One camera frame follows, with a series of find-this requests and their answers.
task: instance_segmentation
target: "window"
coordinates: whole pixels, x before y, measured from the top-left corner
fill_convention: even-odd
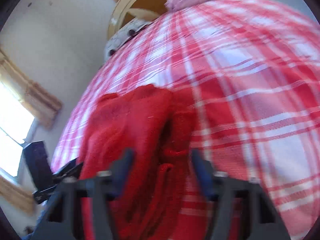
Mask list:
[[[0,167],[18,174],[23,147],[31,142],[34,116],[0,82]]]

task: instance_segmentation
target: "checkered bedspread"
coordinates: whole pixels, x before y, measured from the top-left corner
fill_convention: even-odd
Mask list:
[[[217,170],[259,178],[292,239],[320,214],[320,27],[269,0],[167,13],[114,54],[73,110],[52,168],[78,156],[95,101],[149,83],[193,95],[198,147]],[[211,206],[187,179],[172,239],[200,239]]]

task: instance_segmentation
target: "arched headboard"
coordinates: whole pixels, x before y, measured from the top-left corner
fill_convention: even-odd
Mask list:
[[[167,12],[164,6],[166,1],[167,0],[119,0],[109,22],[108,39],[135,17],[149,21],[155,20]]]

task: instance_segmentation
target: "red garment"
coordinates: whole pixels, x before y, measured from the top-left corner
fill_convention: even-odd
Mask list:
[[[111,203],[120,239],[165,240],[176,226],[195,122],[193,108],[182,100],[167,89],[138,87],[121,97],[102,96],[89,119],[80,179],[106,170],[127,147],[136,152],[123,196]],[[86,239],[94,239],[88,199],[83,220]]]

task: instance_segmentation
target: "window sill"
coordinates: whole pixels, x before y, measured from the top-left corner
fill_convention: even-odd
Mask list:
[[[6,201],[11,203],[16,208],[22,210],[29,216],[34,214],[34,200],[32,192],[21,188],[17,182],[8,178],[0,171],[0,195],[3,196]]]

